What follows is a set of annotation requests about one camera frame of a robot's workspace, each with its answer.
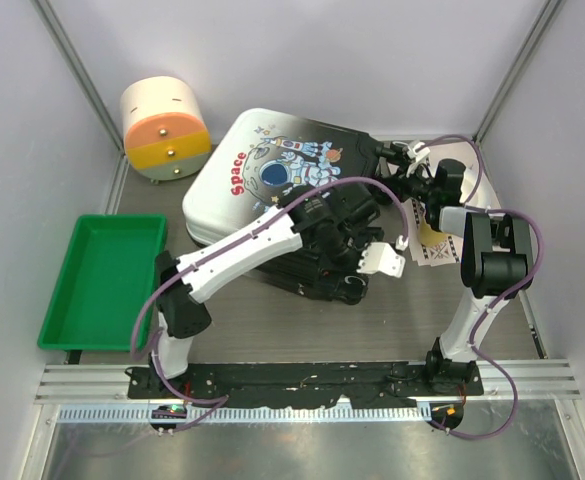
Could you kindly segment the white black space suitcase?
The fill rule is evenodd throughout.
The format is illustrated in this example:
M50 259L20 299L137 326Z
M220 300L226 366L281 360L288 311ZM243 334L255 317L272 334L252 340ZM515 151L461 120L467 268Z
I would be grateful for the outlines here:
M323 187L358 187L369 192L380 209L380 189L363 183L376 175L382 142L369 134L296 117L251 109L233 123L184 196L187 231L199 246L211 245L252 223L290 197ZM402 255L404 237L390 243ZM307 290L291 289L257 269L263 279L284 290L319 299Z

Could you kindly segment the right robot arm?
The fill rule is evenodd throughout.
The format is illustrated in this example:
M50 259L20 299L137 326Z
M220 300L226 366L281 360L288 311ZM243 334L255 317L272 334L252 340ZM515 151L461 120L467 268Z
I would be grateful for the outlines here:
M381 146L376 154L395 168L382 183L399 199L419 202L433 232L462 241L465 291L448 328L427 353L422 373L427 389L444 395L473 380L483 356L480 345L503 307L531 285L542 242L530 219L492 208L491 195L479 192L482 171L451 158L431 167L429 146L419 141Z

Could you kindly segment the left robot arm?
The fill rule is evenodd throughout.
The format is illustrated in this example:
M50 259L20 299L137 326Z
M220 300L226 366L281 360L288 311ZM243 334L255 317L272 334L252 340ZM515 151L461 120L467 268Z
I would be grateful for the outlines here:
M309 192L192 254L159 255L153 301L161 332L152 347L151 388L165 399L183 391L193 340L212 323L206 301L253 269L319 299L358 303L365 289L364 254L384 236L372 224L379 215L371 195L358 187Z

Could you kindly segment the yellow cup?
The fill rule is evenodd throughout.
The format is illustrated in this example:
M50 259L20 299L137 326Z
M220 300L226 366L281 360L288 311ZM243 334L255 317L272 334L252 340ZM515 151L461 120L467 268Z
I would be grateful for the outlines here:
M425 247L434 247L447 241L447 235L432 229L427 223L421 223L418 230L419 242Z

